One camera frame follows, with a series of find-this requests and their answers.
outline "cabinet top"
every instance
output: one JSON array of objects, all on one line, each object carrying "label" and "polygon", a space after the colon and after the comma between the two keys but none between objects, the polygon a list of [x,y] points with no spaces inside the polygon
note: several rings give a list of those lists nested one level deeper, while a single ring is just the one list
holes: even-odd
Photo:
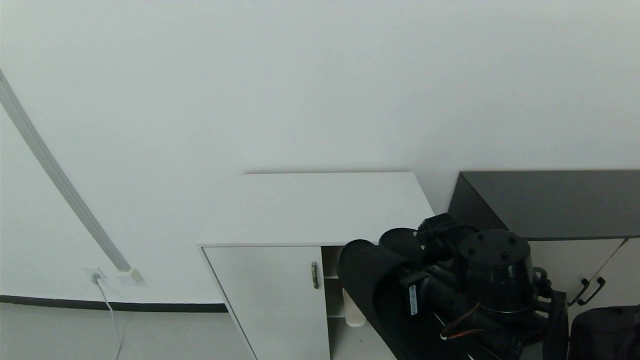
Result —
[{"label": "cabinet top", "polygon": [[640,237],[640,171],[461,172],[500,221],[526,238]]},{"label": "cabinet top", "polygon": [[248,174],[198,239],[201,247],[377,243],[433,210],[411,172]]}]

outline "wall outlet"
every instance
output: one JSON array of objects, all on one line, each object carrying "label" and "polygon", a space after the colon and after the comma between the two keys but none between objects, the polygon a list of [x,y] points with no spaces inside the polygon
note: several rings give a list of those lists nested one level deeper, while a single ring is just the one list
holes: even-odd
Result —
[{"label": "wall outlet", "polygon": [[89,280],[91,280],[91,276],[93,276],[93,274],[99,274],[100,275],[100,279],[102,279],[103,281],[107,279],[106,276],[104,276],[104,274],[100,271],[100,268],[97,266],[83,266],[82,270],[84,270],[84,273],[89,277]]},{"label": "wall outlet", "polygon": [[117,272],[116,278],[120,284],[127,286],[138,286],[145,283],[136,268],[131,268],[128,272]]}]

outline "white power cord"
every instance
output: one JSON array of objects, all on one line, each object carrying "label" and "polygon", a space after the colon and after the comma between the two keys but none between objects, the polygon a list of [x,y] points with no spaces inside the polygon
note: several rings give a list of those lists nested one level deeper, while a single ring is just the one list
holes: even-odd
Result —
[{"label": "white power cord", "polygon": [[100,274],[93,273],[93,275],[91,275],[91,282],[98,286],[98,289],[100,289],[100,293],[102,294],[102,298],[104,299],[104,302],[107,304],[107,307],[111,312],[113,330],[116,332],[116,338],[118,338],[118,354],[116,355],[116,360],[118,360],[118,358],[120,357],[120,351],[122,351],[122,340],[120,340],[120,335],[118,334],[118,328],[116,327],[116,318],[113,316],[113,309],[111,308],[111,304],[109,304],[109,301],[107,301],[107,296],[104,295],[104,291],[102,290],[102,286],[100,286],[98,279],[100,279]]}]

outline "black cylinder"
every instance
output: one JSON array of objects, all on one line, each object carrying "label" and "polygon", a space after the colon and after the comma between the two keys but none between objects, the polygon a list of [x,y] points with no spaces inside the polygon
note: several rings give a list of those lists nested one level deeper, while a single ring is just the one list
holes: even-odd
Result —
[{"label": "black cylinder", "polygon": [[465,238],[458,247],[465,291],[489,311],[533,311],[536,288],[527,240],[509,231],[479,234]]},{"label": "black cylinder", "polygon": [[[449,321],[463,316],[472,307],[472,304],[467,302],[466,296],[456,293],[450,286],[434,277],[428,278],[423,283],[420,292],[420,297],[426,301],[425,305],[431,310],[446,314],[450,318]],[[488,345],[487,348],[491,349],[500,359],[517,360],[520,358],[522,341],[480,311],[474,311],[467,316],[460,324],[460,329],[484,329],[485,331],[476,334],[475,337],[481,343]]]}]

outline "black baseboard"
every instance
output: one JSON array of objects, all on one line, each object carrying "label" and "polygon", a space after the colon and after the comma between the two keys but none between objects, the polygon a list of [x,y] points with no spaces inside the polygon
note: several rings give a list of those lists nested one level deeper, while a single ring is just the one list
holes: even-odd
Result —
[{"label": "black baseboard", "polygon": [[[42,299],[0,295],[0,302],[7,304],[63,307],[65,309],[108,310],[103,301]],[[143,311],[149,313],[228,313],[224,304],[138,304],[134,302],[109,302],[114,311]]]}]

